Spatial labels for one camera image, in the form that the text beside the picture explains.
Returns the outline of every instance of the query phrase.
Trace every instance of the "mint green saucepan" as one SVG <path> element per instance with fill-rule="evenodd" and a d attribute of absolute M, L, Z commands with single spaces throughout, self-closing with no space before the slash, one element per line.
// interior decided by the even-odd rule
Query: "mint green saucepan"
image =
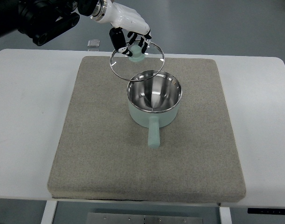
<path fill-rule="evenodd" d="M 132 78 L 143 80 L 157 70 L 144 71 Z M 141 82 L 129 82 L 128 105 L 133 120 L 148 128 L 148 146 L 160 146 L 160 129 L 170 124 L 179 109 L 182 96 L 179 81 L 171 74 L 160 71 L 156 76 Z"/>

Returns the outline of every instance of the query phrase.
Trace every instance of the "metal plate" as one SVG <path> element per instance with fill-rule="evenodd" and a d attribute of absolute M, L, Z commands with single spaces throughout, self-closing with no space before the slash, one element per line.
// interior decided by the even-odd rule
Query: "metal plate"
<path fill-rule="evenodd" d="M 98 48 L 100 45 L 100 40 L 89 40 L 87 43 L 87 47 L 89 48 Z"/>
<path fill-rule="evenodd" d="M 144 216 L 111 213 L 87 215 L 86 224 L 202 224 L 199 217 Z"/>

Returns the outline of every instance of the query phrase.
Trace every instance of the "robotic hand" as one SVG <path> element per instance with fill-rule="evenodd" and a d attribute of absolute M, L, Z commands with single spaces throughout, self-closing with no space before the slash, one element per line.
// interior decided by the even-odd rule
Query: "robotic hand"
<path fill-rule="evenodd" d="M 98 23 L 111 23 L 113 28 L 110 30 L 109 35 L 115 50 L 119 53 L 132 56 L 132 52 L 128 49 L 123 33 L 123 28 L 127 31 L 128 37 L 132 38 L 129 44 L 133 44 L 138 35 L 141 35 L 139 46 L 141 52 L 144 54 L 148 44 L 151 42 L 151 31 L 148 24 L 144 19 L 136 12 L 136 10 L 112 2 L 111 0 L 98 0 L 96 7 L 91 12 L 87 10 L 82 11 L 81 7 L 78 7 L 80 14 L 89 15 L 91 19 Z"/>

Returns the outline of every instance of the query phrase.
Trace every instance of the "pot lid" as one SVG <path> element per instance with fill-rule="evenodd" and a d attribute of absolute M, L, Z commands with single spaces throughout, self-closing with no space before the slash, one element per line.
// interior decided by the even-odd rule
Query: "pot lid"
<path fill-rule="evenodd" d="M 144 81 L 157 75 L 163 68 L 165 57 L 162 49 L 155 43 L 150 42 L 144 54 L 141 53 L 141 47 L 138 46 L 140 40 L 135 40 L 133 44 L 127 42 L 128 49 L 133 53 L 128 57 L 116 50 L 110 57 L 110 67 L 115 75 L 126 81 Z M 156 70 L 158 72 L 148 77 L 141 76 L 131 80 L 135 75 L 147 70 Z"/>

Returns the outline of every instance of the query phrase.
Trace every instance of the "beige cushion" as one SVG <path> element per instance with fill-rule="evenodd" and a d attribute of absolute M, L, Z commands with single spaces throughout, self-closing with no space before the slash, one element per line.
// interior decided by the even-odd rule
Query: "beige cushion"
<path fill-rule="evenodd" d="M 109 57 L 82 60 L 48 182 L 53 197 L 220 203 L 245 196 L 215 61 L 167 58 L 163 70 L 183 96 L 175 120 L 160 129 L 161 146 L 150 149 Z"/>

